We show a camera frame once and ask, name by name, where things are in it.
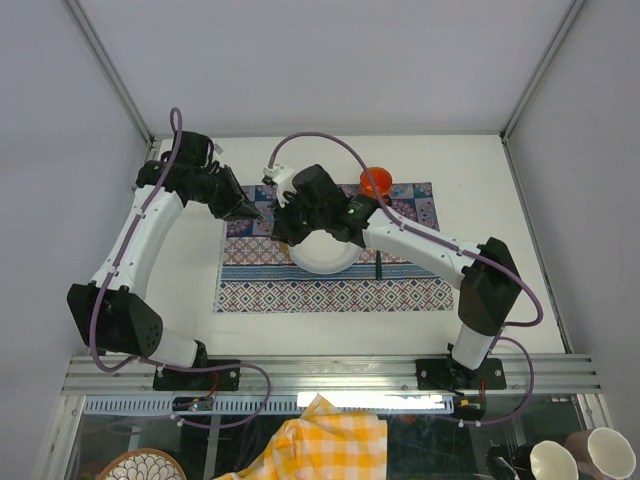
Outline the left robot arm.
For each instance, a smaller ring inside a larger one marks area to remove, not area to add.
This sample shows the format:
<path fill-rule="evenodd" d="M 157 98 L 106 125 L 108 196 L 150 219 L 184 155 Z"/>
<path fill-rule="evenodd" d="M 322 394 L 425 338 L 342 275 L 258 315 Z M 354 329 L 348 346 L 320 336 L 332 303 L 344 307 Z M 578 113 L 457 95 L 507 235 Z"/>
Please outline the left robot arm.
<path fill-rule="evenodd" d="M 209 137 L 177 131 L 172 147 L 138 172 L 134 202 L 107 259 L 86 284 L 73 284 L 67 303 L 96 366 L 122 353 L 156 366 L 186 388 L 214 389 L 220 379 L 204 344 L 171 331 L 146 301 L 148 282 L 164 240 L 189 203 L 226 222 L 255 220 L 260 212 Z"/>

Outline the aluminium mounting rail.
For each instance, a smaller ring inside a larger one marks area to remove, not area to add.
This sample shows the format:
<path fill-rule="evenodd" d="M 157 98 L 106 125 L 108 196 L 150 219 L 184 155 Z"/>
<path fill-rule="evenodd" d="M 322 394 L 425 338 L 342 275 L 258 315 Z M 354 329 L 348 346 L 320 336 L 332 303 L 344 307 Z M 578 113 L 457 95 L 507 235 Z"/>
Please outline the aluminium mounting rail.
<path fill-rule="evenodd" d="M 536 394 L 599 394 L 601 382 L 594 363 L 581 354 L 533 354 Z M 419 395 L 444 393 L 416 368 L 414 356 L 255 356 L 244 362 L 261 367 L 275 395 L 302 391 L 371 391 Z M 155 368 L 135 361 L 114 374 L 98 369 L 88 356 L 70 361 L 62 392 L 67 395 L 134 395 L 153 392 Z"/>

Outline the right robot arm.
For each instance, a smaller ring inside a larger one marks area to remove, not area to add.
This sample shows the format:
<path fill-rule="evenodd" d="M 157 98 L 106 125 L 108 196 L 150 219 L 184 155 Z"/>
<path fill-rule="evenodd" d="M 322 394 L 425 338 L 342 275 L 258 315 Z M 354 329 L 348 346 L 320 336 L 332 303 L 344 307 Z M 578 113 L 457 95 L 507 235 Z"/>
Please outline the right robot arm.
<path fill-rule="evenodd" d="M 489 384 L 483 363 L 522 290 L 504 242 L 458 241 L 391 211 L 385 202 L 362 194 L 347 197 L 320 165 L 299 171 L 267 166 L 263 182 L 276 192 L 271 237 L 287 245 L 302 269 L 338 273 L 369 248 L 417 265 L 457 289 L 462 326 L 446 359 L 428 369 L 427 381 L 456 393 Z"/>

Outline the white blue-rimmed bowl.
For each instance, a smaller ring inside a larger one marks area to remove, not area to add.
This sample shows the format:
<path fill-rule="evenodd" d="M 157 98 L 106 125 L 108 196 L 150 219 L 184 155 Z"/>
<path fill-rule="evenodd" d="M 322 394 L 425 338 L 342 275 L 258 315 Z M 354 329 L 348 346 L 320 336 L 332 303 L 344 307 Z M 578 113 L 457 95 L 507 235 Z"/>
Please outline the white blue-rimmed bowl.
<path fill-rule="evenodd" d="M 316 230 L 300 244 L 289 246 L 288 251 L 298 267 L 314 274 L 329 275 L 356 263 L 363 248 L 350 242 L 340 242 L 324 230 Z"/>

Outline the patterned placemat cloth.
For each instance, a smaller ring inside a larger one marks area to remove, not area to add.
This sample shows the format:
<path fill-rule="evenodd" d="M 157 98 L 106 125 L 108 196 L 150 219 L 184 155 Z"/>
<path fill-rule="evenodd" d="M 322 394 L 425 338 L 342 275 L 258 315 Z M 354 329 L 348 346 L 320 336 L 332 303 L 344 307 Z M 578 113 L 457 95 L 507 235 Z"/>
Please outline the patterned placemat cloth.
<path fill-rule="evenodd" d="M 375 251 L 335 274 L 298 267 L 269 237 L 273 229 L 273 188 L 244 189 L 261 212 L 258 220 L 227 224 L 214 312 L 270 314 L 320 312 L 450 311 L 452 288 L 432 272 L 399 256 L 382 253 L 383 280 L 375 278 Z"/>

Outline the brown white cup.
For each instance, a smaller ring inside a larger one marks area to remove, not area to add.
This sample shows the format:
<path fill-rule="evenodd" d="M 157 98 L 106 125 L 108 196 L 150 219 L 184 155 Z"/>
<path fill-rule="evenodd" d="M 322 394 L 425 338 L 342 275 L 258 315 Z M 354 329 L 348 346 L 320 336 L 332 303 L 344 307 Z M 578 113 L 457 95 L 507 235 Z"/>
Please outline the brown white cup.
<path fill-rule="evenodd" d="M 574 432 L 564 447 L 576 460 L 579 470 L 594 479 L 628 479 L 637 466 L 629 441 L 611 428 Z"/>

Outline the gold knife green handle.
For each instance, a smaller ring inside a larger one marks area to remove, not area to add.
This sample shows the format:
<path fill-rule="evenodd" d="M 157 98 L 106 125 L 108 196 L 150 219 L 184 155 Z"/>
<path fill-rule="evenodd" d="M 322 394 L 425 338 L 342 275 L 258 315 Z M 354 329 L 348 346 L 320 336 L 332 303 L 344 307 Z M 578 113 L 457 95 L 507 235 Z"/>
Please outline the gold knife green handle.
<path fill-rule="evenodd" d="M 378 281 L 383 280 L 382 253 L 376 250 L 375 255 L 375 278 Z"/>

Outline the yellow checkered cloth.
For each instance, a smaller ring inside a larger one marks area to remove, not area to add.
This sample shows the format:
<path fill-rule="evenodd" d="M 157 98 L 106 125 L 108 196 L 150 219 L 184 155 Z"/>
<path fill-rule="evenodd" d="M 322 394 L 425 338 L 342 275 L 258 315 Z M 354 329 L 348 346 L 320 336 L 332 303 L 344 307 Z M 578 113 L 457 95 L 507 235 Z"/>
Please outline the yellow checkered cloth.
<path fill-rule="evenodd" d="M 387 422 L 371 412 L 344 412 L 317 395 L 285 421 L 264 451 L 224 479 L 385 479 Z"/>

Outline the orange mug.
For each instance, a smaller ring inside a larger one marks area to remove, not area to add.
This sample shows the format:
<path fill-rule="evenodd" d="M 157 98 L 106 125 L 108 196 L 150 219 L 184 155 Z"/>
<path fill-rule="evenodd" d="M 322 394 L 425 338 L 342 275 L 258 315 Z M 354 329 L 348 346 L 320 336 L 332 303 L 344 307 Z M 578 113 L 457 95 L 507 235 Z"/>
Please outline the orange mug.
<path fill-rule="evenodd" d="M 391 174 L 381 167 L 370 167 L 360 175 L 359 193 L 371 198 L 377 190 L 382 197 L 389 196 L 393 187 Z"/>

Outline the patterned brown plate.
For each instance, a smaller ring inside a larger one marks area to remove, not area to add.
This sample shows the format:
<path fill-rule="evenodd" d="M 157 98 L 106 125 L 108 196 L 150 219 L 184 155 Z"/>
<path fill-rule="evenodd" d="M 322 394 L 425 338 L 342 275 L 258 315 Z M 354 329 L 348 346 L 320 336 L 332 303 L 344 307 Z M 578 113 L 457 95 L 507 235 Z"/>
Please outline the patterned brown plate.
<path fill-rule="evenodd" d="M 180 464 L 164 451 L 142 448 L 120 455 L 97 476 L 104 480 L 186 480 Z"/>

